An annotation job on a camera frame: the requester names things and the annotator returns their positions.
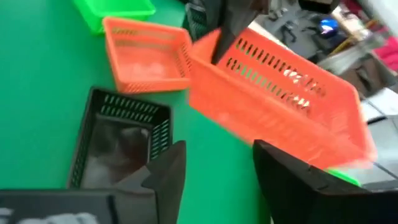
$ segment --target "pink object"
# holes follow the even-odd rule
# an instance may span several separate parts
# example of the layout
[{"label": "pink object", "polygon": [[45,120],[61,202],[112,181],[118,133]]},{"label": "pink object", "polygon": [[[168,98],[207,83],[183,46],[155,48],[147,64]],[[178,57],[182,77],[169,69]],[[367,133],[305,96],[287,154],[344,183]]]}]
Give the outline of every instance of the pink object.
[{"label": "pink object", "polygon": [[375,49],[377,56],[392,70],[398,70],[398,41],[389,37],[385,46]]},{"label": "pink object", "polygon": [[344,5],[356,16],[359,17],[359,12],[362,11],[362,7],[356,2],[352,0],[343,1]]}]

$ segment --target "mesh side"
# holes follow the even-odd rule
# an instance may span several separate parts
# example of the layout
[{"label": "mesh side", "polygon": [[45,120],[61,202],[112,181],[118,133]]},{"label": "mesh side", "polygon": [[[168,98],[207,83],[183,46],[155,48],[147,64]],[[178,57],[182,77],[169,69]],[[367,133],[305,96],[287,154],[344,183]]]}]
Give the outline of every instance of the mesh side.
[{"label": "mesh side", "polygon": [[150,160],[156,159],[170,146],[170,120],[165,120],[154,127],[150,148]]},{"label": "mesh side", "polygon": [[193,41],[202,38],[208,33],[205,9],[193,4],[185,6],[183,28],[188,30]]},{"label": "mesh side", "polygon": [[93,116],[88,114],[83,129],[81,130],[80,145],[77,149],[75,164],[73,165],[72,176],[70,177],[70,187],[77,188],[80,186],[81,178],[86,165],[86,157],[88,154],[88,145],[93,130]]},{"label": "mesh side", "polygon": [[123,96],[105,95],[99,113],[140,123],[150,123],[159,106]]}]

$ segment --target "black plastic holder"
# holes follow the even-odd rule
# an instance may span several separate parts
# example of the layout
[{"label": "black plastic holder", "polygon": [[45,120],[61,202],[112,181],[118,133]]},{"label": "black plastic holder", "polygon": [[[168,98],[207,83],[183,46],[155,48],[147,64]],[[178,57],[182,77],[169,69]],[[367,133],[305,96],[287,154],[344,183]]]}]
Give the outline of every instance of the black plastic holder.
[{"label": "black plastic holder", "polygon": [[[96,133],[100,129],[99,126],[109,133],[105,133],[102,136],[96,136]],[[118,134],[128,132],[128,130],[132,130],[134,128],[145,130],[146,146],[131,147],[132,145],[129,142],[134,141],[134,137],[131,136],[122,136],[122,139],[118,139]],[[108,90],[92,88],[86,104],[84,117],[81,122],[80,133],[77,140],[75,155],[72,160],[72,167],[70,169],[67,187],[97,187],[85,187],[82,185],[82,180],[84,176],[93,175],[94,171],[86,170],[87,162],[89,158],[97,158],[95,156],[98,154],[100,154],[101,157],[106,158],[107,155],[113,154],[112,151],[119,150],[121,146],[127,148],[123,149],[123,152],[125,150],[140,150],[140,152],[132,153],[132,159],[136,164],[134,170],[131,170],[131,168],[128,170],[120,169],[120,167],[116,169],[117,172],[121,171],[123,176],[128,176],[149,161],[157,158],[171,145],[172,112],[168,106],[137,100],[131,96],[122,95]],[[113,163],[125,160],[129,161],[131,159],[128,157],[123,158],[123,156],[125,156],[123,153],[119,153],[118,156],[108,156],[106,159],[113,157]],[[98,175],[98,172],[107,173],[108,171],[97,169],[95,170],[94,175]],[[106,188],[106,186],[99,184],[98,188]]]},{"label": "black plastic holder", "polygon": [[192,3],[186,4],[182,27],[188,30],[188,33],[194,42],[209,33],[210,30],[206,23],[205,8]]}]

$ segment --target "basket rim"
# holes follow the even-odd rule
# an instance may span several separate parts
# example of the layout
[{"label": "basket rim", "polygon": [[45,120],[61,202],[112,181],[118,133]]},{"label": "basket rim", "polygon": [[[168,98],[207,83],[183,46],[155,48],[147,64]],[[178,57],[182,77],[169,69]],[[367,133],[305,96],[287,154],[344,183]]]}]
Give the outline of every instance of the basket rim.
[{"label": "basket rim", "polygon": [[112,66],[114,69],[114,72],[112,74],[115,77],[115,79],[117,79],[117,82],[122,83],[124,85],[126,85],[126,84],[128,85],[131,83],[156,83],[156,82],[173,83],[173,82],[181,82],[181,81],[188,82],[188,83],[190,82],[190,79],[187,76],[178,77],[178,78],[170,78],[170,77],[156,78],[153,80],[136,80],[133,82],[121,81],[122,76],[121,76],[120,66],[118,65],[119,56],[116,52],[116,47],[114,46],[114,39],[113,39],[113,36],[111,35],[111,28],[108,26],[109,21],[121,21],[121,22],[128,22],[131,24],[140,24],[140,25],[144,25],[146,27],[150,27],[150,28],[154,28],[154,29],[158,29],[161,27],[161,29],[163,29],[163,30],[169,30],[172,32],[181,33],[183,35],[183,39],[176,40],[176,41],[183,42],[183,43],[185,42],[188,52],[190,52],[190,50],[192,49],[192,40],[189,36],[188,31],[183,28],[165,26],[165,25],[155,24],[155,23],[151,23],[151,22],[134,21],[134,20],[130,20],[130,19],[106,16],[103,19],[103,26],[104,26],[104,31],[105,31],[105,42],[107,45],[109,60],[115,61],[115,66]]},{"label": "basket rim", "polygon": [[145,3],[147,6],[146,10],[142,11],[137,11],[137,10],[131,10],[131,11],[99,11],[95,8],[94,5],[88,4],[87,0],[84,1],[85,4],[88,6],[90,11],[98,16],[98,17],[106,17],[106,16],[151,16],[156,13],[156,7],[152,4],[150,0],[140,0]]}]

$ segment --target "blue object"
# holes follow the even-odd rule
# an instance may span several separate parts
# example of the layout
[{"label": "blue object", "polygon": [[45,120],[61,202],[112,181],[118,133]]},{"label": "blue object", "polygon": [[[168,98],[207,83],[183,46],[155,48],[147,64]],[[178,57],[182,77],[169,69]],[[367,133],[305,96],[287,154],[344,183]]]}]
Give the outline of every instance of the blue object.
[{"label": "blue object", "polygon": [[319,26],[320,26],[320,34],[326,38],[337,34],[338,22],[334,19],[331,18],[322,19]]}]

